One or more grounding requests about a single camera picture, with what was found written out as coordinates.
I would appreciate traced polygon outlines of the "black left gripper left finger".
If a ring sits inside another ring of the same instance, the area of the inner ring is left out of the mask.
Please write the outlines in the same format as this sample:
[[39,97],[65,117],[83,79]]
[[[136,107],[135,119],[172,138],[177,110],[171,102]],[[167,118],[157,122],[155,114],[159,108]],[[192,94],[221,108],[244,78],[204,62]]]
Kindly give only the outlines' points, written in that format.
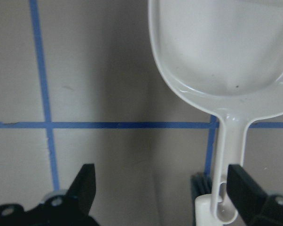
[[96,220],[89,216],[95,194],[95,166],[84,164],[64,194],[28,211],[16,203],[0,205],[0,226],[95,226]]

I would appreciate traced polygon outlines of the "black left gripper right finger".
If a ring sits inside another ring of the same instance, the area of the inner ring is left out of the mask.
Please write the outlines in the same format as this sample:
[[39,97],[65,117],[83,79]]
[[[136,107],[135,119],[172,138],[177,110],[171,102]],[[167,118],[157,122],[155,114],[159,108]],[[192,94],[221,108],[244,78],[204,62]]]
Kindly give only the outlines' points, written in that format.
[[283,226],[283,195],[269,194],[238,164],[228,166],[227,194],[247,226]]

